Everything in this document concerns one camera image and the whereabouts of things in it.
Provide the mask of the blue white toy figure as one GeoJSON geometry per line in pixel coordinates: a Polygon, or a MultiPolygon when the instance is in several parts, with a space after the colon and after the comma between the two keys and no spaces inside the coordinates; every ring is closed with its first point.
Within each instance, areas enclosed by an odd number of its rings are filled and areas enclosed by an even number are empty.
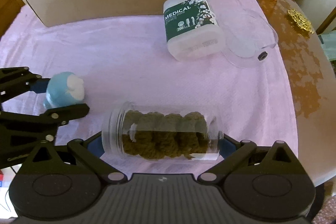
{"type": "Polygon", "coordinates": [[[72,72],[65,71],[55,74],[50,79],[43,105],[47,110],[72,106],[84,102],[84,97],[84,80],[72,72]]]}

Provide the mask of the clear jar brown contents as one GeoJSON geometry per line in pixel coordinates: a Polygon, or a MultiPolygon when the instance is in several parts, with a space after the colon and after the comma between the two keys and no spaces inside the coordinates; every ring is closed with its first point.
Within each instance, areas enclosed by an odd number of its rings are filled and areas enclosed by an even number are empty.
{"type": "Polygon", "coordinates": [[[104,151],[121,159],[215,161],[222,121],[210,106],[141,106],[123,102],[105,118],[104,151]]]}

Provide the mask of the clear plastic square bowl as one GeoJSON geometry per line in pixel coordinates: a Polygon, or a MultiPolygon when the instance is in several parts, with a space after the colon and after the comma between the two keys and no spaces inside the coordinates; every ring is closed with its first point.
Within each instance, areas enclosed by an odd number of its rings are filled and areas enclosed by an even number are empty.
{"type": "Polygon", "coordinates": [[[222,53],[237,67],[260,66],[278,43],[278,34],[268,20],[251,9],[228,11],[219,21],[225,36],[222,53]]]}

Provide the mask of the medical cotton swab box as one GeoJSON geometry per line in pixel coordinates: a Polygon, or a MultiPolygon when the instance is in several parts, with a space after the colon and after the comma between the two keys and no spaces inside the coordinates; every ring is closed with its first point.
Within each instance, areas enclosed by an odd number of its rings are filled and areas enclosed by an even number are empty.
{"type": "Polygon", "coordinates": [[[226,45],[209,0],[167,0],[163,17],[167,48],[177,61],[212,55],[226,45]]]}

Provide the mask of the pink table cloth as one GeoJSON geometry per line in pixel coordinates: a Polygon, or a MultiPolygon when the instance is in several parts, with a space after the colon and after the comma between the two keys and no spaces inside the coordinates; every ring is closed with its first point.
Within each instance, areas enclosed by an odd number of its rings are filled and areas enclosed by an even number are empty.
{"type": "Polygon", "coordinates": [[[224,132],[260,146],[285,141],[298,151],[288,74],[279,48],[260,65],[236,67],[222,53],[178,62],[162,16],[85,20],[47,28],[24,6],[1,38],[1,67],[29,67],[49,78],[70,71],[84,81],[90,108],[58,130],[56,143],[99,132],[115,104],[214,106],[224,132]]]}

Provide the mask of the gold ornate coaster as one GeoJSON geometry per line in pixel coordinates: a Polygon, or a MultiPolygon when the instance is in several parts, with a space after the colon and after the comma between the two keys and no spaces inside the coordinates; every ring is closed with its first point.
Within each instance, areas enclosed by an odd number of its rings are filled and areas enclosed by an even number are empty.
{"type": "Polygon", "coordinates": [[[303,14],[298,12],[296,9],[287,10],[287,15],[291,18],[291,20],[299,29],[311,34],[314,33],[314,28],[310,20],[306,18],[303,14]]]}

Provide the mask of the wooden chair right near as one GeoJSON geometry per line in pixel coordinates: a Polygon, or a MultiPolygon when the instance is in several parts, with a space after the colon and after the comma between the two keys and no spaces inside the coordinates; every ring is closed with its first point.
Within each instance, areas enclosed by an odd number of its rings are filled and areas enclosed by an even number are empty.
{"type": "Polygon", "coordinates": [[[330,12],[327,18],[321,23],[321,25],[315,31],[317,35],[322,34],[327,27],[335,20],[336,18],[336,7],[330,12]]]}

